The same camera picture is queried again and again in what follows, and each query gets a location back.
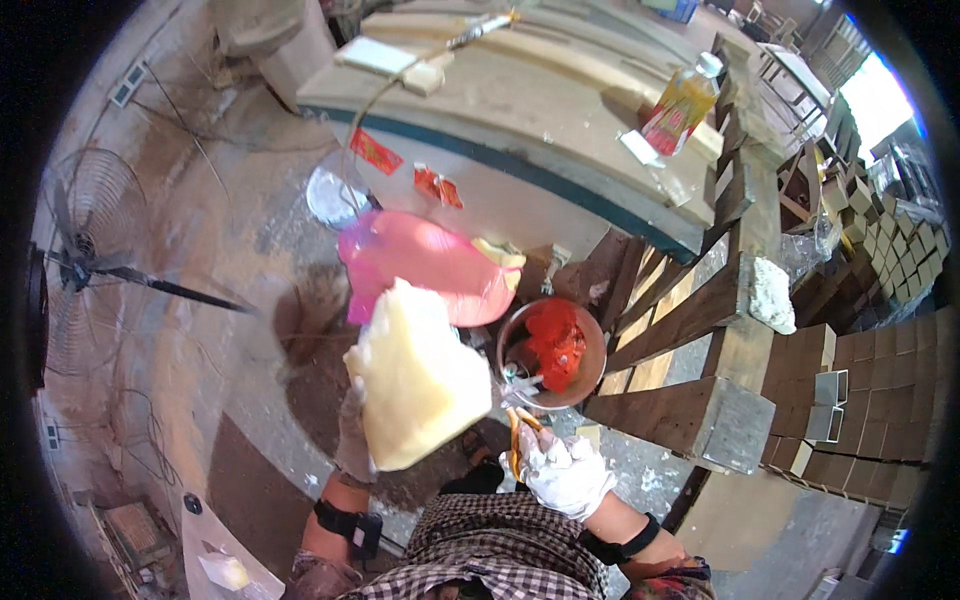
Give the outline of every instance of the pink plastic bag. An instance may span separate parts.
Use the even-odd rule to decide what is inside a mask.
[[[337,252],[347,265],[353,296],[347,320],[368,323],[380,294],[402,277],[446,302],[450,323],[473,327],[496,321],[515,289],[503,268],[470,241],[406,212],[369,212],[341,232]]]

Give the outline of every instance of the sandal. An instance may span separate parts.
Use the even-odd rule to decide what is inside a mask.
[[[469,427],[460,438],[460,450],[467,457],[472,467],[489,462],[495,463],[493,453],[487,445],[487,440],[475,427]]]

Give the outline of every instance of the concrete floor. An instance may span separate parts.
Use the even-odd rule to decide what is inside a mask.
[[[160,15],[175,4],[180,5],[155,1],[144,10]],[[150,240],[144,241],[149,251],[139,266],[258,306],[263,314],[239,315],[148,293],[142,308],[123,315],[128,336],[112,375],[89,382],[90,395],[106,397],[120,386],[146,392],[162,424],[166,458],[177,481],[160,484],[133,460],[121,460],[114,468],[124,481],[145,486],[175,530],[182,494],[205,497],[236,538],[282,579],[313,498],[332,471],[337,406],[348,384],[341,356],[356,336],[355,329],[335,319],[315,346],[296,350],[295,368],[288,365],[286,336],[304,327],[310,333],[311,320],[325,321],[343,300],[336,277],[336,236],[311,217],[303,197],[310,173],[333,148],[333,139],[322,125],[283,110],[261,84],[212,89],[201,68],[207,66],[208,8],[183,5],[149,36],[154,69],[168,82],[191,125],[233,141],[204,142],[207,159],[190,135],[171,123],[135,106],[107,106],[88,126],[89,138],[77,133],[79,143],[74,139],[73,147],[93,140],[111,148],[140,179],[150,205]],[[131,27],[146,19],[141,11]],[[701,8],[688,29],[691,43],[708,49],[712,32],[725,27],[731,28],[722,16]],[[140,41],[140,50],[132,51],[128,46],[138,36],[128,38],[126,45],[114,48],[127,52],[126,60],[144,48]],[[115,81],[110,75],[99,79],[107,86]],[[172,115],[155,85],[144,84],[136,100]],[[70,139],[66,136],[61,146],[70,146]],[[706,281],[721,261],[720,254],[705,261],[695,285]],[[591,283],[584,279],[578,284],[587,288]],[[305,302],[296,302],[295,289]],[[304,314],[303,305],[315,307],[314,312]],[[705,339],[678,350],[667,381],[699,377],[707,347]],[[59,392],[66,386],[55,381],[49,394],[51,410],[61,419],[73,408]],[[90,422],[104,410],[98,404],[82,417]],[[138,414],[142,420],[142,411]],[[583,423],[572,411],[551,418],[563,434]],[[494,450],[506,446],[502,421],[494,413],[480,425]],[[101,443],[105,453],[112,444],[123,446],[119,438]],[[639,510],[663,517],[691,464],[609,429],[603,430],[601,444],[619,477],[617,491]],[[152,457],[141,458],[149,463]],[[405,543],[423,504],[467,468],[453,442],[407,471],[384,474],[373,505],[384,515],[384,535]],[[762,564],[746,573],[718,575],[721,597],[770,597],[770,586],[793,582],[783,580],[786,571],[796,570],[805,581],[808,566],[842,554],[837,549],[846,548],[845,526],[855,521],[858,510],[862,512],[845,500],[805,492],[794,507],[793,527],[784,530]],[[777,597],[803,597],[800,583]],[[614,577],[611,594],[623,589],[625,580]]]

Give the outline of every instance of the small bottle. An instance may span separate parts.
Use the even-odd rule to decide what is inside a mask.
[[[654,107],[653,115],[640,130],[661,155],[673,156],[679,152],[710,112],[720,95],[716,77],[722,69],[720,59],[704,52],[693,68],[674,73]]]

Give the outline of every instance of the white glove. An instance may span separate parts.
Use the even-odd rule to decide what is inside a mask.
[[[367,402],[367,390],[363,379],[353,378],[353,385],[344,395],[340,405],[340,440],[333,455],[337,468],[361,483],[376,480],[376,470],[370,450],[367,448],[367,435],[363,429],[363,405]]]
[[[537,501],[580,522],[616,485],[616,476],[583,436],[561,440],[546,429],[536,433],[522,423],[519,452],[520,478]],[[500,454],[500,465],[510,470],[509,464],[507,453]]]

